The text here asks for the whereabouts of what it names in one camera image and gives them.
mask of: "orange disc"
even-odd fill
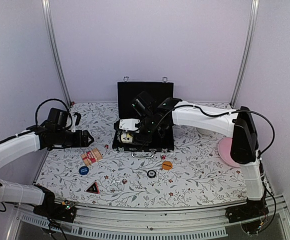
[[[164,169],[164,170],[170,170],[173,168],[173,164],[169,161],[164,161],[163,164],[161,164],[161,167]]]

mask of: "warning triangle sign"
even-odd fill
[[[99,189],[97,186],[97,182],[94,182],[87,190],[86,192],[91,194],[99,194]]]

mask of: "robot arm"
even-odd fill
[[[227,209],[230,222],[243,221],[268,213],[264,187],[264,171],[259,157],[257,131],[247,107],[240,110],[219,109],[196,105],[177,98],[164,100],[156,109],[151,108],[151,97],[142,92],[132,106],[141,119],[121,119],[115,129],[120,131],[121,142],[142,146],[151,141],[153,132],[161,137],[173,125],[192,126],[221,133],[233,138],[231,157],[244,175],[247,188],[247,204]]]
[[[87,130],[75,129],[79,121],[78,113],[71,117],[67,111],[52,108],[48,119],[42,125],[31,126],[0,141],[0,169],[25,154],[44,148],[51,150],[88,147],[93,138]],[[63,208],[56,204],[54,199],[54,194],[41,186],[22,185],[0,179],[0,203],[32,204],[37,206],[34,209],[37,214],[62,218],[63,214],[59,212],[64,213]]]

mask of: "wall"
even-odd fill
[[[229,102],[251,0],[51,1],[71,98],[116,101],[117,82],[175,83],[189,101]]]
[[[275,192],[284,194],[290,209],[290,1],[260,1],[237,107],[241,105],[263,113],[276,128],[264,165]],[[264,147],[271,138],[270,127],[262,120],[256,124]]]
[[[41,1],[0,1],[0,140],[34,124],[37,105],[62,98]],[[39,113],[46,119],[48,107]],[[0,178],[31,184],[43,151],[28,154],[0,170]],[[0,213],[0,240],[6,237],[11,206]]]

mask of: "leaf pattern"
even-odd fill
[[[199,103],[228,109],[227,103]],[[77,129],[89,130],[95,142],[88,148],[55,149],[49,152],[37,184],[53,191],[59,200],[138,208],[201,206],[246,198],[244,178],[237,168],[224,164],[218,154],[221,134],[201,135],[194,127],[174,126],[175,150],[161,159],[133,158],[130,152],[111,149],[118,120],[114,102],[77,103],[72,112],[81,113]],[[87,175],[81,154],[98,148],[103,159],[89,166]],[[163,161],[173,164],[161,168]],[[156,177],[148,178],[154,170]],[[97,182],[100,194],[86,190]]]

